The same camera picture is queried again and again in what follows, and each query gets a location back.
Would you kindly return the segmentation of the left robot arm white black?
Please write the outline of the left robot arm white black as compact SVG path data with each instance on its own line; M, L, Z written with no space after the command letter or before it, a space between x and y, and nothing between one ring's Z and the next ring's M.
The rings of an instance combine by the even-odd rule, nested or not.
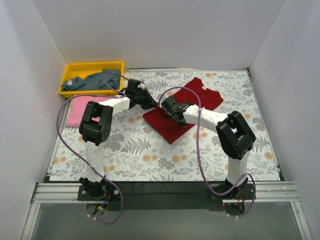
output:
M112 118L114 115L129 110L139 105L143 110L157 107L157 102L142 82L130 79L124 92L108 98L102 102L89 101L85 107L79 133L82 135L88 162L87 173L82 181L93 184L89 188L89 194L95 200L101 200L106 196L106 187L99 183L105 176L103 167L103 144L111 133Z

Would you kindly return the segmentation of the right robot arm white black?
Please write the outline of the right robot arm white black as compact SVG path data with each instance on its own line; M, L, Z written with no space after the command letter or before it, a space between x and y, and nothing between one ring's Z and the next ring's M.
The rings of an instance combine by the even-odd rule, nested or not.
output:
M238 111L230 114L219 113L201 107L191 102L179 103L173 96L161 103L161 108L169 114L170 118L180 126L187 124L197 125L197 135L200 127L215 132L218 135L221 147L228 156L228 173L225 179L224 192L217 192L206 179L201 164L199 140L196 139L196 152L199 170L203 181L209 191L216 196L228 195L237 199L245 192L247 183L247 163L250 151L256 141L256 136L250 126Z

